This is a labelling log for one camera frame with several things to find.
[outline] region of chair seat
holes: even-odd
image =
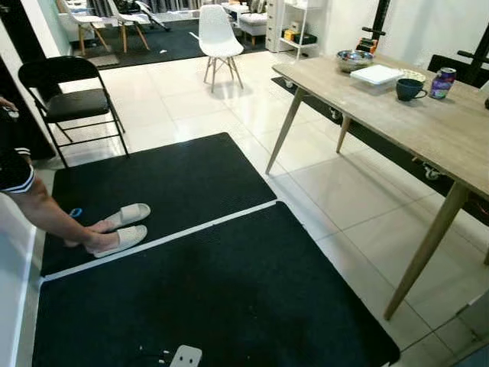
[[[252,26],[265,25],[267,23],[268,16],[267,13],[247,13],[239,17],[240,22],[247,23]]]
[[[79,23],[103,23],[104,20],[94,15],[73,15]]]
[[[132,15],[120,14],[119,17],[123,21],[132,21],[133,23],[138,23],[138,24],[150,24],[150,20],[146,14],[132,14]]]
[[[215,44],[199,42],[199,45],[202,52],[210,57],[234,57],[241,54],[244,50],[236,38]]]
[[[88,89],[54,96],[46,104],[46,120],[62,122],[108,113],[103,89]]]

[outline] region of purple can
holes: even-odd
[[[452,88],[455,82],[457,70],[451,67],[443,67],[436,73],[436,78],[433,79],[431,84],[431,91],[429,96],[434,99],[444,99],[449,94],[450,88]]]

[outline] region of slipper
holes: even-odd
[[[127,224],[139,222],[151,213],[151,208],[146,204],[131,204],[123,206],[116,214],[112,214],[109,218],[105,218],[111,223],[114,223],[114,228],[121,228]]]
[[[147,235],[146,226],[134,226],[129,228],[118,229],[117,234],[119,236],[119,246],[107,251],[94,252],[93,255],[96,258],[103,258],[104,256],[115,254],[116,252],[127,250],[132,246],[137,245]]]

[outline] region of black chair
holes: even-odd
[[[89,141],[119,137],[126,157],[129,156],[128,149],[122,137],[121,130],[125,132],[121,120],[115,111],[114,105],[110,99],[105,84],[97,70],[96,66],[81,57],[61,56],[51,57],[42,61],[34,61],[26,63],[18,71],[18,77],[24,87],[34,98],[36,107],[42,116],[44,123],[56,150],[61,157],[65,167],[68,167],[66,160],[61,153],[61,148],[69,145],[82,144]],[[86,89],[78,92],[61,93],[49,98],[43,103],[40,98],[34,94],[33,89],[38,89],[42,86],[52,85],[53,83],[65,83],[77,80],[86,80],[98,78],[102,88]],[[61,128],[60,123],[74,119],[84,119],[97,115],[105,115],[111,113],[113,120],[106,122],[97,122],[71,128]],[[73,141],[66,133],[69,130],[78,128],[88,128],[89,126],[102,125],[114,122],[117,128],[116,135],[103,136],[101,138],[88,139],[83,141]],[[50,124],[55,124],[58,129],[66,136],[70,143],[59,145],[56,141],[53,132],[50,129]]]

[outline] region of mug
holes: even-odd
[[[399,79],[396,85],[397,98],[400,101],[410,101],[415,98],[423,98],[428,94],[423,89],[423,83],[415,79]],[[419,92],[424,92],[422,96],[417,96]]]

